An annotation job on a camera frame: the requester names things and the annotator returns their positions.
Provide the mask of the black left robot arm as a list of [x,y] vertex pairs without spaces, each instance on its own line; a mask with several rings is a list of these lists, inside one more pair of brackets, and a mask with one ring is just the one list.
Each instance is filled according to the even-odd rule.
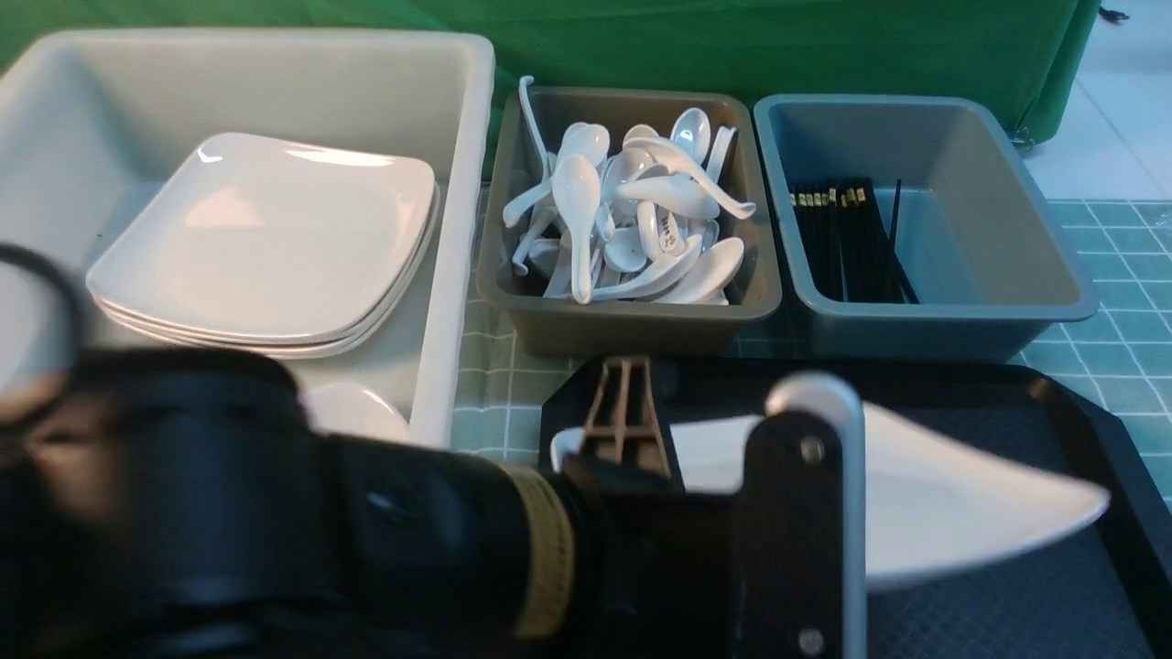
[[246,351],[91,349],[4,398],[5,658],[863,658],[861,398],[774,385],[735,492],[688,492],[645,356],[558,470],[311,428]]

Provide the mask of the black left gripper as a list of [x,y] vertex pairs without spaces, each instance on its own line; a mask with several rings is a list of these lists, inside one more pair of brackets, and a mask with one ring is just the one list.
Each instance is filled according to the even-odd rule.
[[829,373],[783,379],[747,439],[740,492],[687,492],[652,364],[602,360],[581,455],[561,461],[582,555],[548,655],[866,655],[861,398]]

